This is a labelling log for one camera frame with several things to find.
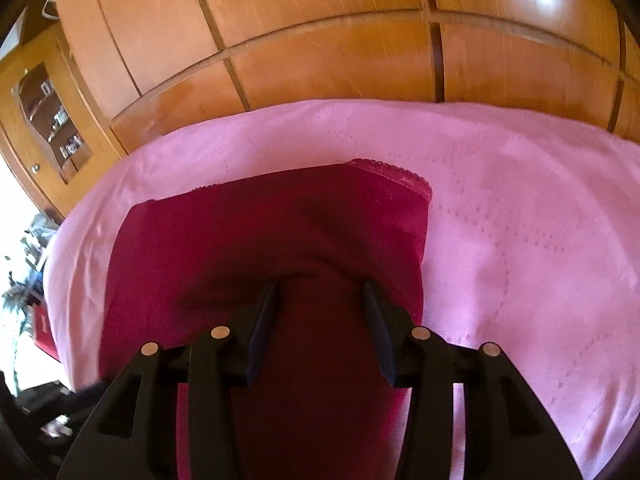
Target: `metal pin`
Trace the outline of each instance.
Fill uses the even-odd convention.
[[[211,337],[213,339],[224,339],[231,334],[231,329],[228,326],[217,326],[211,331]]]
[[[496,343],[485,343],[482,345],[482,351],[489,357],[498,357],[502,350]]]
[[[423,326],[414,326],[411,330],[411,337],[420,341],[427,341],[431,337],[431,331]]]
[[[142,352],[143,356],[149,357],[158,351],[158,344],[153,342],[145,343],[142,345],[140,351]]]

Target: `pink tablecloth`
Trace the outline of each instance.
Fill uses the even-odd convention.
[[[98,379],[106,270],[133,205],[357,157],[433,187],[424,324],[457,344],[500,343],[593,478],[640,411],[640,146],[535,112],[303,102],[144,146],[76,206],[54,242],[46,297],[73,384]]]

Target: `pink bedsheet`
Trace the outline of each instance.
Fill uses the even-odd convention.
[[[428,180],[424,324],[457,344],[500,343],[593,478],[640,411],[640,146],[536,112],[311,101],[142,147],[76,206],[49,257],[50,322],[72,383],[98,379],[106,271],[133,205],[352,158]]]

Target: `cabinet door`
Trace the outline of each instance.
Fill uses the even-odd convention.
[[[33,41],[9,54],[0,64],[0,122],[24,167],[28,171],[33,168],[34,182],[66,216],[104,172],[119,160],[120,155],[117,146],[110,141],[110,132],[101,129],[78,91],[66,63],[66,53],[57,40],[58,28],[59,25],[49,27]],[[91,151],[68,184],[36,143],[15,95],[25,73],[40,63],[44,63],[69,117]]]

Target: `maroon fabric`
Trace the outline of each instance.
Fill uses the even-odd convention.
[[[362,283],[378,280],[420,321],[430,198],[415,175],[353,161],[135,206],[111,254],[102,376],[147,341],[190,343],[278,281],[260,378],[232,393],[248,477],[369,480],[402,393],[380,376]]]

